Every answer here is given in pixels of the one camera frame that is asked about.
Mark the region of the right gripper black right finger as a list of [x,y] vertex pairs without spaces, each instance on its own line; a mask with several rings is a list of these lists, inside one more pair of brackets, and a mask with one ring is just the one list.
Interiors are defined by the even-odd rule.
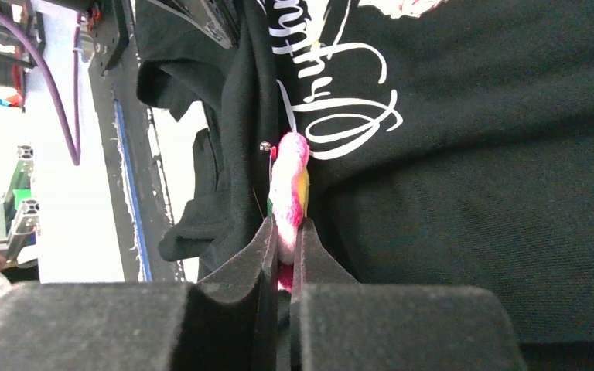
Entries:
[[292,360],[304,370],[524,370],[507,313],[471,286],[361,284],[306,220],[295,248]]

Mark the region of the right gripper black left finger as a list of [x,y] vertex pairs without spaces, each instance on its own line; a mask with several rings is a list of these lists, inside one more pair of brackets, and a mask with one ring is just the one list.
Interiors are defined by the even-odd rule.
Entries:
[[277,233],[197,283],[17,284],[0,296],[0,370],[273,370]]

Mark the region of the black floral print t-shirt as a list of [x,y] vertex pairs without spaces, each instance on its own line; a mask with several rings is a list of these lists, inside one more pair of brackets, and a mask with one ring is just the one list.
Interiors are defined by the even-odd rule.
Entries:
[[237,1],[223,49],[135,6],[138,99],[201,102],[196,187],[159,243],[205,277],[255,235],[268,156],[311,150],[308,215],[365,284],[473,285],[531,370],[594,370],[594,1]]

